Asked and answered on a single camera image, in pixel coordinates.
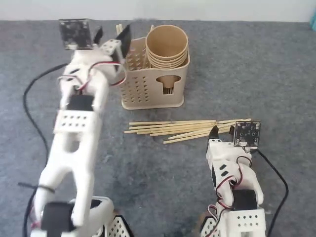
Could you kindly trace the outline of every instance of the black circuit board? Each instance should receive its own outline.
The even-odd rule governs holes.
[[[235,147],[257,147],[260,135],[259,121],[237,121],[234,132]]]
[[[59,20],[59,29],[65,49],[92,49],[93,43],[87,19]]]

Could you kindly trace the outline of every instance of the white plastic part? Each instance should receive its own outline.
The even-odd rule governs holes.
[[[107,227],[112,224],[114,218],[113,202],[107,197],[94,196],[92,198],[100,200],[101,203],[90,210],[85,224],[72,232],[63,232],[61,237],[97,237],[99,233],[102,234],[103,227],[105,228],[105,236],[107,236]],[[35,229],[31,232],[31,237],[47,237],[47,231]]]
[[[243,156],[251,160],[251,153],[246,153],[242,147],[234,147],[231,142],[223,142],[220,139],[210,139],[206,159],[209,167],[214,171],[216,178],[216,187],[227,177],[234,176],[235,180],[240,179],[239,165],[243,174],[242,182],[238,189],[253,189],[256,193],[257,203],[263,203],[263,192],[258,183],[255,172],[249,168],[249,160],[246,158],[237,158]],[[218,188],[218,193],[223,198],[226,205],[232,206],[234,202],[232,189],[229,182],[223,183]]]
[[[251,233],[253,237],[265,237],[266,219],[264,209],[229,211],[223,213],[228,237],[241,237],[241,233]]]
[[[100,117],[93,111],[59,110],[54,133],[95,132]]]
[[[217,221],[213,217],[208,217],[200,232],[200,237],[206,237],[214,229]],[[219,237],[219,231],[214,232],[210,237]]]
[[[116,216],[109,227],[107,237],[130,237],[129,232],[120,216]]]
[[[60,79],[62,98],[54,128],[55,136],[47,166],[39,179],[40,185],[56,189],[67,173],[72,172],[74,176],[77,196],[72,222],[77,229],[74,231],[76,235],[65,233],[65,236],[92,236],[101,227],[104,218],[100,217],[104,216],[105,211],[103,209],[106,209],[106,215],[113,212],[113,204],[104,208],[101,205],[90,210],[96,151],[102,127],[101,116],[105,110],[109,91],[108,79],[116,77],[113,65],[97,66],[90,71],[88,77],[91,65],[101,61],[111,62],[112,58],[96,46],[92,50],[76,50],[71,63],[66,67],[64,75],[71,74],[77,79]],[[84,94],[94,96],[93,111],[68,111],[67,104],[75,92],[74,86],[78,87],[87,80],[89,83],[84,89]],[[45,204],[52,201],[53,197],[54,195],[48,190],[41,188],[37,190],[34,200],[37,220],[41,220],[41,212]]]

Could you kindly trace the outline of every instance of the stack of paper cups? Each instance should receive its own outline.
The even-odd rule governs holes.
[[[146,37],[146,53],[153,68],[180,67],[188,56],[188,36],[177,26],[157,26]]]

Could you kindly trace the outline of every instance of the cutout in holder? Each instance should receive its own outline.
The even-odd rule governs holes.
[[[173,94],[174,83],[181,80],[181,77],[176,75],[166,75],[156,79],[156,81],[162,83],[162,92],[164,95]]]

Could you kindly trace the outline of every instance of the black cable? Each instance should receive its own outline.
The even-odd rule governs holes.
[[[257,149],[257,152],[259,153],[259,155],[261,155],[261,157],[268,163],[268,165],[274,170],[274,172],[278,175],[278,177],[282,180],[284,186],[285,186],[285,195],[282,199],[282,201],[280,202],[279,206],[277,207],[276,209],[276,212],[272,218],[272,221],[271,221],[271,224],[270,224],[270,227],[269,227],[269,230],[268,230],[268,235],[267,237],[270,237],[271,236],[271,233],[272,233],[272,229],[276,223],[276,220],[277,220],[277,216],[279,214],[279,212],[281,211],[281,208],[283,207],[286,199],[287,199],[287,196],[288,196],[288,193],[289,193],[289,190],[288,190],[288,185],[287,185],[287,182],[286,180],[282,177],[282,175],[279,173],[279,171],[273,166],[273,164],[269,161],[269,159],[259,150]]]
[[[32,184],[28,184],[28,183],[24,183],[24,182],[19,182],[18,186],[21,186],[21,187],[24,187],[24,188],[33,189],[33,190],[40,188],[40,189],[45,189],[47,191],[50,191],[53,194],[55,193],[54,189],[50,188],[49,186],[41,185],[41,184],[39,184],[39,185],[32,185]]]
[[[42,133],[42,131],[40,130],[39,126],[36,124],[36,122],[34,121],[34,119],[32,118],[30,112],[29,112],[29,106],[27,104],[27,95],[30,91],[30,89],[32,88],[32,86],[34,85],[34,83],[39,80],[40,78],[46,76],[47,74],[49,73],[52,73],[58,69],[61,69],[63,67],[65,67],[68,63],[64,63],[64,64],[61,64],[61,65],[58,65],[54,68],[51,68],[45,72],[43,72],[42,74],[38,75],[36,78],[34,78],[30,84],[26,87],[24,93],[23,93],[23,109],[24,109],[24,112],[26,113],[26,116],[28,117],[28,119],[30,120],[30,122],[32,123],[33,127],[36,129],[37,133],[39,134],[42,142],[44,143],[44,146],[45,146],[45,166],[47,165],[47,161],[48,161],[48,144],[47,144],[47,140],[46,138],[44,137],[44,134]],[[23,228],[22,228],[22,237],[28,237],[28,227],[27,227],[27,224],[28,224],[28,217],[29,217],[29,214],[30,214],[30,211],[31,211],[31,207],[32,207],[32,202],[33,202],[33,198],[36,194],[36,190],[37,190],[37,187],[34,189],[34,191],[32,192],[30,198],[29,198],[29,201],[28,201],[28,204],[26,206],[26,210],[25,210],[25,213],[24,213],[24,219],[23,219]]]

